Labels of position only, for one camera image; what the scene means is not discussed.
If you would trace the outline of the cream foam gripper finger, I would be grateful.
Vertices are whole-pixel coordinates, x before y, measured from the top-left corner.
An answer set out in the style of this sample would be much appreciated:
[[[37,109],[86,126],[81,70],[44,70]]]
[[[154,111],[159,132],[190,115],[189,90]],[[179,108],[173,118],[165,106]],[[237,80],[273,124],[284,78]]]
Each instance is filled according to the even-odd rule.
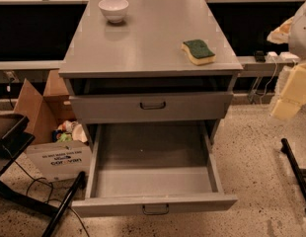
[[[276,44],[291,43],[292,42],[292,36],[291,36],[292,22],[293,22],[293,18],[289,18],[284,23],[282,23],[279,27],[271,31],[268,34],[267,41],[276,43]]]
[[[292,119],[306,104],[306,61],[283,67],[270,104],[270,115],[279,120]]]

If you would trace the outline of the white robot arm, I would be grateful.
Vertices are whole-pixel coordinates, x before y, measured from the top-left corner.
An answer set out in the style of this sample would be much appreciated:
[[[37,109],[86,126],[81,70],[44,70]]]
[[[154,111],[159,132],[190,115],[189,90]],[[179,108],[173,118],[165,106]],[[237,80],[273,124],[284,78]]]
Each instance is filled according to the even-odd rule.
[[[268,41],[287,43],[289,52],[300,58],[293,68],[280,72],[272,100],[270,115],[289,120],[306,104],[306,1],[293,17],[269,33]]]

